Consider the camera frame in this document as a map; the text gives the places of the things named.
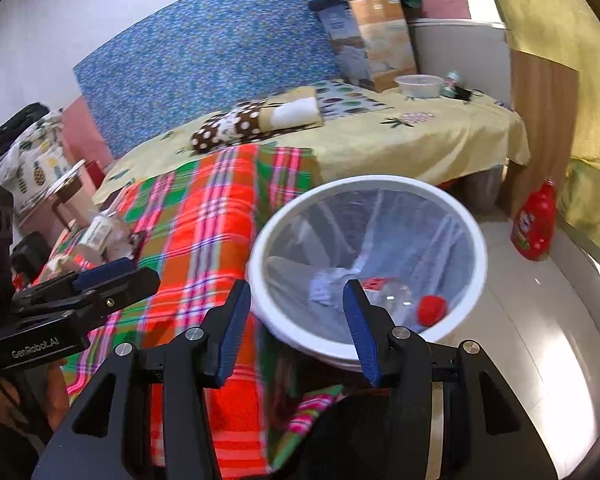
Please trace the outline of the person's left hand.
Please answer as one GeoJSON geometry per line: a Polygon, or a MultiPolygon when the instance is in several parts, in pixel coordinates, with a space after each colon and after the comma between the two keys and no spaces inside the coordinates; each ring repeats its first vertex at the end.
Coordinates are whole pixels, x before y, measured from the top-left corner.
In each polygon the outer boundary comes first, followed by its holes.
{"type": "Polygon", "coordinates": [[[62,367],[66,359],[0,378],[0,423],[18,434],[45,440],[62,422],[69,396],[62,367]]]}

